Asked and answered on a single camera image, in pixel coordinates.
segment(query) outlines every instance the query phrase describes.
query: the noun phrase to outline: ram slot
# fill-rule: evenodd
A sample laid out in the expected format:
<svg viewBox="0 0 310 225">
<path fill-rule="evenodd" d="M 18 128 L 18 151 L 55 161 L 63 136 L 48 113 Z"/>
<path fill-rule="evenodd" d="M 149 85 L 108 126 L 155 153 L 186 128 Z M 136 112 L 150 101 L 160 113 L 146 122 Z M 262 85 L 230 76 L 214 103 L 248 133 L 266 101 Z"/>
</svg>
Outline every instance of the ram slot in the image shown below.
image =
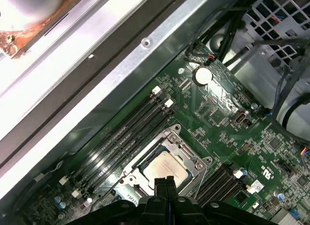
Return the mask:
<svg viewBox="0 0 310 225">
<path fill-rule="evenodd" d="M 110 148 L 110 150 L 113 149 L 113 153 L 108 156 L 108 158 L 104 160 L 104 162 L 98 168 L 96 168 L 91 174 L 86 177 L 86 179 L 82 182 L 82 187 L 85 187 L 89 182 L 91 182 L 95 177 L 97 177 L 98 174 L 102 172 L 108 165 L 110 165 L 111 162 L 119 155 L 119 153 L 123 151 L 124 147 L 126 147 L 132 142 L 136 135 L 143 132 L 143 123 L 151 122 L 160 114 L 161 111 L 161 106 L 155 108 L 150 114 L 148 114 L 146 118 L 139 119 L 139 122 L 135 124 L 135 126 L 131 129 L 131 132 L 129 132 L 123 139 L 115 142 L 113 146 L 111 146 L 112 148 Z"/>
<path fill-rule="evenodd" d="M 121 133 L 123 127 L 125 127 L 130 121 L 132 121 L 135 117 L 138 116 L 139 111 L 143 110 L 145 106 L 147 106 L 148 103 L 151 102 L 153 99 L 152 95 L 145 98 L 129 115 L 126 119 L 124 119 L 120 124 L 118 124 L 112 131 L 110 131 L 105 138 L 89 153 L 86 155 L 86 157 L 81 161 L 82 168 L 87 166 L 87 162 L 91 161 L 92 158 L 98 154 L 102 148 L 112 137 L 114 134 Z"/>
<path fill-rule="evenodd" d="M 161 99 L 157 98 L 156 102 L 160 103 Z M 131 130 L 134 129 L 134 127 L 136 127 L 137 124 L 141 121 L 141 118 L 143 119 L 143 118 L 147 117 L 148 114 L 150 113 L 150 110 L 153 108 L 154 108 L 154 104 L 149 103 L 149 104 L 143 106 L 139 111 L 136 111 L 137 116 L 139 116 L 139 117 L 133 116 L 130 120 L 127 120 L 127 122 L 124 126 L 120 127 L 117 130 L 116 134 L 112 138 L 110 138 L 108 140 L 108 142 L 105 144 L 106 147 L 103 146 L 104 147 L 103 151 L 97 156 L 97 158 L 95 160 L 93 160 L 92 162 L 90 162 L 81 171 L 79 171 L 76 176 L 74 176 L 76 182 L 81 181 L 84 174 L 87 174 L 91 169 L 93 169 L 112 149 L 114 149 L 114 147 L 117 143 L 119 143 L 124 137 L 129 135 Z"/>
<path fill-rule="evenodd" d="M 212 200 L 225 201 L 237 190 L 241 190 L 241 185 L 242 183 L 231 175 L 227 166 L 222 165 L 200 187 L 197 202 L 203 207 Z"/>
<path fill-rule="evenodd" d="M 156 124 L 150 124 L 148 126 L 150 129 L 147 129 L 144 138 L 137 138 L 137 140 L 134 142 L 134 145 L 126 151 L 126 155 L 121 156 L 121 158 L 119 158 L 94 184 L 92 184 L 92 186 L 89 187 L 89 189 L 87 190 L 88 193 L 93 193 L 94 190 L 104 181 L 106 181 L 107 178 L 120 166 L 120 164 L 128 158 L 128 156 L 132 155 L 139 148 L 139 146 L 145 141 L 148 136 L 153 134 L 160 127 L 164 126 L 168 119 L 173 115 L 172 111 L 164 113 L 165 116 L 159 122 L 157 122 Z"/>
</svg>

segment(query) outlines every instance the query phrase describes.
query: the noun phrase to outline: cable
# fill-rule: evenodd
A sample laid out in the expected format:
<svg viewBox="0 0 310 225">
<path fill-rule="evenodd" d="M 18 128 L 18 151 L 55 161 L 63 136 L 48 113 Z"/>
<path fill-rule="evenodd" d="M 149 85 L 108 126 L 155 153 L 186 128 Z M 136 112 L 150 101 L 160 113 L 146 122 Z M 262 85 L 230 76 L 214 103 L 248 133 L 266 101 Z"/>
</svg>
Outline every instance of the cable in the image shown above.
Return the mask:
<svg viewBox="0 0 310 225">
<path fill-rule="evenodd" d="M 231 59 L 229 59 L 226 63 L 224 63 L 225 67 L 229 67 L 234 62 L 236 62 L 238 59 L 240 59 L 245 53 L 249 51 L 248 47 L 242 48 L 238 53 L 235 54 Z"/>
<path fill-rule="evenodd" d="M 280 93 L 281 93 L 281 90 L 282 90 L 282 86 L 283 86 L 284 80 L 285 80 L 285 78 L 288 76 L 289 72 L 290 72 L 289 67 L 288 67 L 287 65 L 285 65 L 285 66 L 283 67 L 283 76 L 282 76 L 281 79 L 278 81 L 278 85 L 277 85 L 277 88 L 276 88 L 275 102 L 274 102 L 274 105 L 273 105 L 271 114 L 274 113 L 275 108 L 278 106 L 279 98 L 280 98 Z"/>
<path fill-rule="evenodd" d="M 283 121 L 282 121 L 282 126 L 284 128 L 287 128 L 288 121 L 292 115 L 292 113 L 301 105 L 306 105 L 310 103 L 310 93 L 305 93 L 304 95 L 300 96 L 297 98 L 296 102 L 288 109 L 286 112 Z"/>
<path fill-rule="evenodd" d="M 204 177 L 205 177 L 207 171 L 208 171 L 208 168 L 205 169 L 204 174 L 203 174 L 203 176 L 202 176 L 202 178 L 201 178 L 200 184 L 199 184 L 198 189 L 196 190 L 196 193 L 195 193 L 195 196 L 194 196 L 195 199 L 196 199 L 196 197 L 197 197 L 197 195 L 198 195 L 198 192 L 199 192 L 200 187 L 202 186 L 203 179 L 204 179 Z"/>
<path fill-rule="evenodd" d="M 305 139 L 303 139 L 299 136 L 296 136 L 296 135 L 292 134 L 291 132 L 287 131 L 277 121 L 277 117 L 278 117 L 278 114 L 280 112 L 280 109 L 282 108 L 282 106 L 284 104 L 284 101 L 288 97 L 288 95 L 291 92 L 291 90 L 293 89 L 294 85 L 299 80 L 300 76 L 305 72 L 305 70 L 310 65 L 309 51 L 310 51 L 309 49 L 306 49 L 305 54 L 307 54 L 307 56 L 303 56 L 301 63 L 300 63 L 300 66 L 299 66 L 299 69 L 297 69 L 292 74 L 292 77 L 290 78 L 290 80 L 287 81 L 286 85 L 284 86 L 283 90 L 281 91 L 280 96 L 279 96 L 279 102 L 278 102 L 277 106 L 274 108 L 274 112 L 272 114 L 272 123 L 273 123 L 274 127 L 279 130 L 279 132 L 281 132 L 283 135 L 286 135 L 286 136 L 288 136 L 288 137 L 290 137 L 290 138 L 292 138 L 298 142 L 306 144 L 306 145 L 310 145 L 309 140 L 305 140 Z"/>
<path fill-rule="evenodd" d="M 253 46 L 284 46 L 284 45 L 301 45 L 302 47 L 306 47 L 310 44 L 309 39 L 302 39 L 302 38 L 293 38 L 293 39 L 278 39 L 278 40 L 262 40 L 262 41 L 255 41 L 251 43 Z M 236 62 L 239 58 L 245 55 L 250 49 L 248 47 L 244 47 L 238 53 L 235 54 L 230 60 L 228 60 L 224 65 L 225 67 L 229 67 L 234 62 Z"/>
</svg>

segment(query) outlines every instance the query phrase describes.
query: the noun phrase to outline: metal panel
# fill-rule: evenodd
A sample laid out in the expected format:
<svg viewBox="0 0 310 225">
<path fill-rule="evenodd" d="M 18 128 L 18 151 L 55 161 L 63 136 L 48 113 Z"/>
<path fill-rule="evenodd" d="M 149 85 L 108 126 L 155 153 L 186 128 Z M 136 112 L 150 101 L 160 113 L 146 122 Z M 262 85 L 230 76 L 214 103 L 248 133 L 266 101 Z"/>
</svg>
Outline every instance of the metal panel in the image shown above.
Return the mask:
<svg viewBox="0 0 310 225">
<path fill-rule="evenodd" d="M 0 77 L 0 139 L 144 1 L 82 0 L 25 56 L 3 59 L 0 69 L 6 71 Z"/>
<path fill-rule="evenodd" d="M 104 109 L 100 116 L 97 115 L 101 120 L 101 124 L 104 125 L 109 121 L 137 91 L 189 43 L 206 16 L 218 7 L 229 6 L 232 1 L 187 0 L 183 3 L 156 30 L 146 37 L 147 39 L 143 39 L 141 45 L 117 65 L 18 163 L 3 175 L 0 180 L 2 187 L 0 198 L 51 151 L 69 131 L 73 129 L 67 137 L 74 134 L 74 127 L 96 106 L 96 110 Z M 93 122 L 88 123 L 86 117 L 82 123 L 91 125 Z M 59 144 L 53 151 L 60 148 L 62 148 L 62 151 L 66 149 Z"/>
</svg>

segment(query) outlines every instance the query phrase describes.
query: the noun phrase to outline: wire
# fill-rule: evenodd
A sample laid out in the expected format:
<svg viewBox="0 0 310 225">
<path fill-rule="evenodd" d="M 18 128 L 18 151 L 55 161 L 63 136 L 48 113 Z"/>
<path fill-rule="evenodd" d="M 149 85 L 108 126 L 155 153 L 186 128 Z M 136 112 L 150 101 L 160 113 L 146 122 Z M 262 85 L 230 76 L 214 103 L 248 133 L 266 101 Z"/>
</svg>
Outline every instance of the wire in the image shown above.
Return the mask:
<svg viewBox="0 0 310 225">
<path fill-rule="evenodd" d="M 279 98 L 280 98 L 280 93 L 281 93 L 281 90 L 282 90 L 282 86 L 283 86 L 284 80 L 285 80 L 285 78 L 288 76 L 289 72 L 290 72 L 289 67 L 288 67 L 287 65 L 285 65 L 285 66 L 283 67 L 283 76 L 282 76 L 281 79 L 278 81 L 278 85 L 277 85 L 277 88 L 276 88 L 275 102 L 274 102 L 274 105 L 273 105 L 271 114 L 274 113 L 275 108 L 278 106 Z"/>
<path fill-rule="evenodd" d="M 273 19 L 277 23 L 280 23 L 280 21 L 282 21 L 282 19 L 278 18 L 277 16 L 271 16 L 270 18 Z"/>
<path fill-rule="evenodd" d="M 289 122 L 289 119 L 292 115 L 292 113 L 301 105 L 306 105 L 310 103 L 310 93 L 305 93 L 302 96 L 300 96 L 299 98 L 297 98 L 296 102 L 288 109 L 288 111 L 286 112 L 283 121 L 282 121 L 282 126 L 284 128 L 287 128 L 287 124 Z"/>
<path fill-rule="evenodd" d="M 111 187 L 102 197 L 98 198 L 98 199 L 92 204 L 91 209 L 90 209 L 90 211 L 88 212 L 88 214 L 89 214 L 89 213 L 92 213 L 92 212 L 94 211 L 96 205 L 97 205 L 99 202 L 103 201 L 103 200 L 113 191 L 113 189 L 114 189 L 124 178 L 125 178 L 125 176 L 122 176 L 121 178 L 119 178 L 118 181 L 116 181 L 116 182 L 114 183 L 114 185 L 112 185 L 112 187 Z"/>
<path fill-rule="evenodd" d="M 198 188 L 197 188 L 197 190 L 196 190 L 195 196 L 194 196 L 195 199 L 196 199 L 196 197 L 197 197 L 197 195 L 198 195 L 198 192 L 199 192 L 200 187 L 202 186 L 203 179 L 204 179 L 204 177 L 205 177 L 207 171 L 208 171 L 208 168 L 205 169 L 204 174 L 203 174 L 203 176 L 202 176 L 202 178 L 201 178 L 200 184 L 199 184 L 199 186 L 198 186 Z"/>
<path fill-rule="evenodd" d="M 302 47 L 308 46 L 310 44 L 309 39 L 301 39 L 301 38 L 293 38 L 293 39 L 278 39 L 278 40 L 262 40 L 255 41 L 251 43 L 253 46 L 284 46 L 284 45 L 301 45 Z M 229 67 L 238 59 L 240 59 L 243 55 L 245 55 L 250 49 L 248 47 L 244 47 L 238 53 L 235 54 L 230 60 L 228 60 L 224 65 Z"/>
<path fill-rule="evenodd" d="M 308 66 L 310 65 L 310 57 L 308 56 L 309 54 L 309 49 L 307 49 L 305 51 L 305 54 L 307 54 L 307 56 L 303 56 L 299 69 L 297 69 L 291 76 L 290 80 L 287 81 L 287 83 L 285 84 L 283 90 L 280 93 L 279 96 L 279 102 L 277 104 L 277 106 L 274 108 L 274 112 L 272 114 L 272 123 L 274 125 L 275 128 L 277 128 L 279 130 L 279 132 L 281 132 L 283 135 L 288 136 L 300 143 L 306 144 L 306 145 L 310 145 L 310 141 L 309 140 L 305 140 L 299 136 L 296 136 L 294 134 L 292 134 L 291 132 L 287 131 L 278 121 L 277 121 L 277 117 L 278 114 L 280 112 L 280 109 L 282 108 L 284 101 L 286 100 L 286 98 L 288 97 L 289 93 L 291 92 L 291 90 L 293 89 L 294 85 L 296 84 L 296 82 L 299 80 L 300 76 L 305 72 L 305 70 L 308 68 Z"/>
<path fill-rule="evenodd" d="M 305 147 L 305 148 L 302 150 L 302 152 L 300 153 L 300 155 L 303 156 L 303 155 L 307 152 L 307 150 L 308 150 L 308 149 Z"/>
</svg>

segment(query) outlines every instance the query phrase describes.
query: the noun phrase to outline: integrated circuit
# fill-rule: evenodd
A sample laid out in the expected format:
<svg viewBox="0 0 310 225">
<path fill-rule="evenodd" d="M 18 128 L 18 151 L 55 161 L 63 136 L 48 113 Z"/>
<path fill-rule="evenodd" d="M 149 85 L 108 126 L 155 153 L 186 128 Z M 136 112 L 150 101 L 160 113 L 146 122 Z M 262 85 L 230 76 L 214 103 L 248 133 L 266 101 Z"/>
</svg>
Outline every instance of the integrated circuit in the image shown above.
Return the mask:
<svg viewBox="0 0 310 225">
<path fill-rule="evenodd" d="M 150 186 L 154 188 L 155 178 L 174 176 L 174 182 L 178 188 L 188 177 L 186 168 L 177 160 L 176 156 L 168 151 L 161 152 L 144 170 L 143 174 L 151 179 Z"/>
<path fill-rule="evenodd" d="M 244 201 L 245 201 L 247 198 L 248 198 L 248 196 L 247 196 L 244 192 L 242 192 L 242 191 L 240 191 L 240 192 L 235 196 L 235 199 L 236 199 L 240 204 L 244 203 Z"/>
<path fill-rule="evenodd" d="M 272 149 L 277 150 L 281 145 L 282 141 L 279 140 L 277 137 L 274 137 L 270 142 L 269 145 L 272 147 Z"/>
<path fill-rule="evenodd" d="M 304 175 L 301 175 L 300 178 L 297 179 L 297 183 L 304 187 L 308 183 L 308 179 Z"/>
</svg>

